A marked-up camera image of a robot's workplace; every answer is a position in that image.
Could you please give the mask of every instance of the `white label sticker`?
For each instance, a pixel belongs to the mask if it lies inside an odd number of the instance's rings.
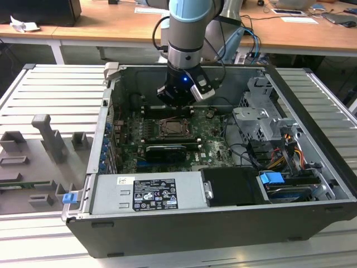
[[[121,184],[134,184],[135,177],[118,177],[117,185]]]

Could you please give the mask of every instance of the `metal bracket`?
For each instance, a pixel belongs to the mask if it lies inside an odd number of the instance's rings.
[[[272,119],[270,122],[270,127],[272,130],[272,137],[281,137],[280,128],[283,127],[292,127],[297,125],[294,119],[284,118],[284,119]]]

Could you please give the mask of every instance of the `wooden desk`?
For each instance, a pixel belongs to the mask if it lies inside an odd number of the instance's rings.
[[[75,27],[58,27],[54,39],[120,42],[151,42],[158,14],[140,14],[135,3],[108,4],[108,1],[81,0],[82,14]]]
[[[355,7],[340,2],[324,5],[327,10],[334,9],[333,12]],[[9,25],[0,25],[0,38],[7,43],[50,45],[58,64],[65,63],[62,45],[152,47],[152,30],[161,15],[134,13],[135,7],[134,3],[108,5],[106,0],[81,0],[82,14],[75,27],[41,26],[38,32],[19,33]],[[277,16],[272,11],[264,13],[263,7],[257,6],[257,0],[247,0],[241,15]],[[319,24],[289,23],[280,18],[253,20],[254,31],[262,40],[261,52],[357,56],[357,28],[334,25],[324,18],[313,19]],[[248,19],[244,18],[243,22],[250,27]],[[244,36],[240,50],[248,51],[252,45],[252,38]]]
[[[324,3],[324,6],[328,11],[333,9],[333,13],[337,13],[354,5],[336,2],[335,4]],[[248,0],[242,8],[241,15],[249,15],[251,18],[277,16],[272,11],[264,13],[263,8],[258,7],[255,0]],[[254,32],[262,40],[262,52],[324,56],[344,52],[346,55],[357,56],[357,28],[335,25],[319,16],[312,18],[319,24],[284,22],[281,18],[253,20]],[[247,18],[243,18],[243,22],[250,27]],[[244,36],[241,46],[251,47],[252,45],[252,38]]]

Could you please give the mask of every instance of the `black plastic cover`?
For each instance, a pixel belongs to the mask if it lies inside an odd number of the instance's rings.
[[[265,204],[258,172],[252,167],[214,167],[201,170],[203,181],[209,181],[213,199],[210,207]]]

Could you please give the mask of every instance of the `blue cable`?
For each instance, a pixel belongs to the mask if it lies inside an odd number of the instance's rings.
[[[254,33],[252,33],[251,31],[249,31],[247,28],[244,28],[248,33],[250,33],[250,35],[254,38],[254,41],[255,41],[255,44],[256,44],[256,46],[255,46],[255,54],[254,54],[254,59],[257,57],[257,55],[258,55],[258,39],[257,39],[257,36],[254,34]]]

